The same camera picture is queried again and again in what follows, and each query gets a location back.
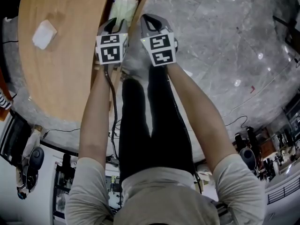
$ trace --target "person's right arm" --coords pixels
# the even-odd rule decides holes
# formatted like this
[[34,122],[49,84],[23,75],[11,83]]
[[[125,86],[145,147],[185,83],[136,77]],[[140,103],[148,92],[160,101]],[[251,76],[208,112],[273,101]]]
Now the person's right arm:
[[187,113],[211,171],[230,154],[235,154],[220,113],[183,69],[169,64],[168,74]]

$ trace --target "shirt sleeve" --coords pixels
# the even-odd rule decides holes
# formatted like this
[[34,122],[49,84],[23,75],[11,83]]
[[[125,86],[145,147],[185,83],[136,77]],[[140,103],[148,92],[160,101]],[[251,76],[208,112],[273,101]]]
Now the shirt sleeve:
[[240,155],[231,154],[216,166],[213,177],[219,200],[228,206],[236,224],[262,224],[265,215],[263,184]]
[[98,225],[113,216],[108,205],[105,170],[96,160],[78,160],[72,189],[65,206],[68,225]]

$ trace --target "wooden table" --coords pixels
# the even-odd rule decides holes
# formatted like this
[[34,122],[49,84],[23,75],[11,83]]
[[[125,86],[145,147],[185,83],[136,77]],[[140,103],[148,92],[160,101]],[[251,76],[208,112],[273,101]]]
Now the wooden table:
[[[19,51],[27,88],[47,114],[81,121],[90,93],[96,35],[106,0],[21,0]],[[48,19],[58,33],[45,50],[32,36]]]

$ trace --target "black railing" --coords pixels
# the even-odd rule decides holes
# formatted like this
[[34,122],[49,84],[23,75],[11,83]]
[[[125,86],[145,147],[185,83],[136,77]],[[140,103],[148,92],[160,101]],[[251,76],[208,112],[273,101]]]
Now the black railing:
[[289,194],[292,194],[293,192],[300,189],[300,178],[298,178],[296,181],[290,183],[289,185],[283,187],[282,189],[268,194],[268,204],[274,203],[280,199],[283,199],[284,197],[288,196]]

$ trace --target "person's left arm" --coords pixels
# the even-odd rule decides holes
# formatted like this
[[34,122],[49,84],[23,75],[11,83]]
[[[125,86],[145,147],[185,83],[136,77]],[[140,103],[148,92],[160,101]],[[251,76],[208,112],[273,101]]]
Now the person's left arm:
[[65,207],[68,225],[98,225],[113,215],[105,185],[109,94],[110,87],[101,67],[82,118],[79,159]]

